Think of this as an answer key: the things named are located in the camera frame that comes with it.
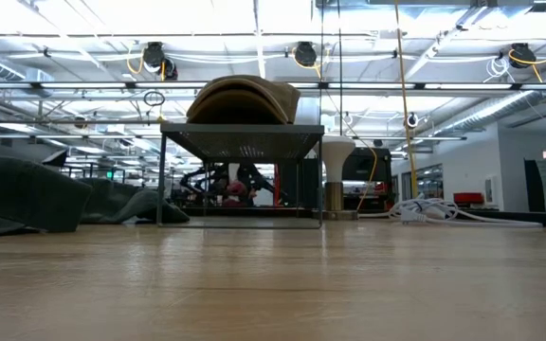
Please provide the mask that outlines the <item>dark green fabric cap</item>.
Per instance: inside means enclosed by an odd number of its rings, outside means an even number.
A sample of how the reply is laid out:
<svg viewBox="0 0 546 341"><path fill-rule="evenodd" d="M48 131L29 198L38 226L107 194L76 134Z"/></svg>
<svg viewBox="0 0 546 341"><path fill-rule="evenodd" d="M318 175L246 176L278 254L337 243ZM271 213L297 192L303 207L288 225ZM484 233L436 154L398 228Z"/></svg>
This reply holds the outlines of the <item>dark green fabric cap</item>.
<svg viewBox="0 0 546 341"><path fill-rule="evenodd" d="M92 188L39 164L0 156L0 235L73 232Z"/></svg>
<svg viewBox="0 0 546 341"><path fill-rule="evenodd" d="M92 193L84 208L82 224L122 224L137 218L156 222L158 192L106 179L82 178Z"/></svg>

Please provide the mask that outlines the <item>grey perforated metal stand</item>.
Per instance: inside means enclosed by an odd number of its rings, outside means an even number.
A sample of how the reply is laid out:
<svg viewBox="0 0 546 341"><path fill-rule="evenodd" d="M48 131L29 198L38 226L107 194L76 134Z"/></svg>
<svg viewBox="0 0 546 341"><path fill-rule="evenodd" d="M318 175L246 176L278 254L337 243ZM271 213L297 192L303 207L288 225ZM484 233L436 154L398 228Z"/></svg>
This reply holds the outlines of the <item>grey perforated metal stand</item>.
<svg viewBox="0 0 546 341"><path fill-rule="evenodd" d="M162 206L164 166L167 142L199 158L205 167L212 163L280 164L293 161L300 164L305 156L317 149L318 210L310 211L307 219L273 217L209 217L208 201L203 201L202 215L187 227L249 228L249 229L320 229L323 225L322 137L321 125L249 125L249 124L192 124L162 123L158 171L156 223L163 227Z"/></svg>

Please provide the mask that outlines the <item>pink red cloth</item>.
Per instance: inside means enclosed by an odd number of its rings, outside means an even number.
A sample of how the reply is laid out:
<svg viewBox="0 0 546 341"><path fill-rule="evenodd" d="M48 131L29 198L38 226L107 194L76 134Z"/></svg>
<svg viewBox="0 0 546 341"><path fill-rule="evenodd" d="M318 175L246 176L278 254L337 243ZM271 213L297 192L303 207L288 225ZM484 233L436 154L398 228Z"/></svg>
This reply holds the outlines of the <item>pink red cloth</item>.
<svg viewBox="0 0 546 341"><path fill-rule="evenodd" d="M230 183L223 195L222 206L246 207L249 204L248 190L244 183L235 181Z"/></svg>

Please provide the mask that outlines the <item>white lamp brass base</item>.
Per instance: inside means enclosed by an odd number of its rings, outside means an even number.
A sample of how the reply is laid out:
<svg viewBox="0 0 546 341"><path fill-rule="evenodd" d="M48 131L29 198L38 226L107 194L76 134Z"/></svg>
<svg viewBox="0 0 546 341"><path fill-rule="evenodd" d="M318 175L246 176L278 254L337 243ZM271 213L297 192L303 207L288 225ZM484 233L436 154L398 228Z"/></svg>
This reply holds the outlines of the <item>white lamp brass base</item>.
<svg viewBox="0 0 546 341"><path fill-rule="evenodd" d="M321 159L325 167L323 219L327 221L352 221L357 219L354 210L344 208L343 166L355 149L354 141L343 135L325 135L321 141Z"/></svg>

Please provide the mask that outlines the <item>black box machine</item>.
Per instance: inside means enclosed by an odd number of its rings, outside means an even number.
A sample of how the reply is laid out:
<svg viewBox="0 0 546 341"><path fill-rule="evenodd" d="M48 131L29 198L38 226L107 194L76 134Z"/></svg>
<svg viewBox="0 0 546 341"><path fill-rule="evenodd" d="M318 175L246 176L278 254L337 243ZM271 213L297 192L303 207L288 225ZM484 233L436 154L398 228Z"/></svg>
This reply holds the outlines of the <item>black box machine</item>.
<svg viewBox="0 0 546 341"><path fill-rule="evenodd" d="M363 213L386 211L394 205L391 153L388 149L356 148L343 166L343 205Z"/></svg>

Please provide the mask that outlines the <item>red box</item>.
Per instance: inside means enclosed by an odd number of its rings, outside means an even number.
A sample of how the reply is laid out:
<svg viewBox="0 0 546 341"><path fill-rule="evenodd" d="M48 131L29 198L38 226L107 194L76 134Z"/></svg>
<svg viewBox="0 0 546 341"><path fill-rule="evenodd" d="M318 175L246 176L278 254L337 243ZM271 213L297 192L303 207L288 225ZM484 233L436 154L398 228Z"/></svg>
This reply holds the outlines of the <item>red box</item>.
<svg viewBox="0 0 546 341"><path fill-rule="evenodd" d="M484 197L480 192L456 192L453 194L453 201L461 206L482 205Z"/></svg>

